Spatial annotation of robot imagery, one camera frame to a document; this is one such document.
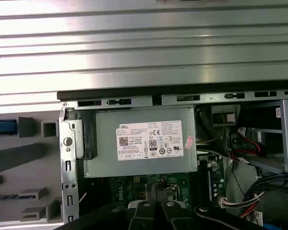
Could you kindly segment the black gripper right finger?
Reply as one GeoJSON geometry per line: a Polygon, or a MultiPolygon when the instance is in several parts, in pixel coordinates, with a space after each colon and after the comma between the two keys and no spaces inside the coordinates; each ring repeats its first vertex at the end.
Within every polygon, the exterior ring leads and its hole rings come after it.
{"type": "Polygon", "coordinates": [[[189,210],[169,200],[163,185],[156,185],[156,199],[173,230],[260,230],[262,227],[238,218],[220,208],[196,206],[189,210]]]}

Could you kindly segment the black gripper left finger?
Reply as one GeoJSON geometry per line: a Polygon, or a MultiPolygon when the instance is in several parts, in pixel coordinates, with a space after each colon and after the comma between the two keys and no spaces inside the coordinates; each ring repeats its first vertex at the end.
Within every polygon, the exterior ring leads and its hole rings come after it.
{"type": "Polygon", "coordinates": [[[127,209],[118,204],[101,207],[60,226],[61,230],[152,230],[157,208],[156,185],[145,188],[146,200],[135,200],[127,209]]]}

